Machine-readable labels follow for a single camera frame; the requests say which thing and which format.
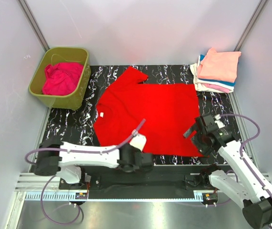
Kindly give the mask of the red t-shirt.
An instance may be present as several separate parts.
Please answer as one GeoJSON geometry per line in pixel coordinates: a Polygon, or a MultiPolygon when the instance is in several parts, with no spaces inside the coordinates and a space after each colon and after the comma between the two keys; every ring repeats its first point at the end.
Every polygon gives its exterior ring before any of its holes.
{"type": "Polygon", "coordinates": [[[201,156],[183,134],[200,115],[194,85],[146,84],[148,76],[129,67],[97,102],[94,131],[101,146],[118,145],[142,120],[143,151],[154,155],[201,156]]]}

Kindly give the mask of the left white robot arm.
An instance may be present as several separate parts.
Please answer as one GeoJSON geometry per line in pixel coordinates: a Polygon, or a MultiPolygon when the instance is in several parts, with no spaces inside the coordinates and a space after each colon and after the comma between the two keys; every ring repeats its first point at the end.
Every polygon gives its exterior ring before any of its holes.
{"type": "Polygon", "coordinates": [[[130,143],[118,146],[81,146],[63,141],[44,143],[39,147],[34,174],[57,176],[80,189],[86,184],[81,169],[86,166],[119,169],[126,173],[148,171],[153,167],[153,156],[130,143]]]}

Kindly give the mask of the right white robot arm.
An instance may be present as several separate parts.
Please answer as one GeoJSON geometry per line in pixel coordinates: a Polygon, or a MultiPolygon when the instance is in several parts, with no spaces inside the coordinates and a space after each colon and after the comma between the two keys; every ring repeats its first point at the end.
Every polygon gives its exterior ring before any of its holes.
{"type": "Polygon", "coordinates": [[[240,142],[221,117],[221,114],[199,116],[183,136],[190,138],[203,156],[218,152],[229,163],[238,181],[229,178],[217,165],[210,165],[186,183],[191,187],[222,191],[242,209],[253,229],[272,229],[272,184],[244,152],[244,145],[252,138],[240,142]]]}

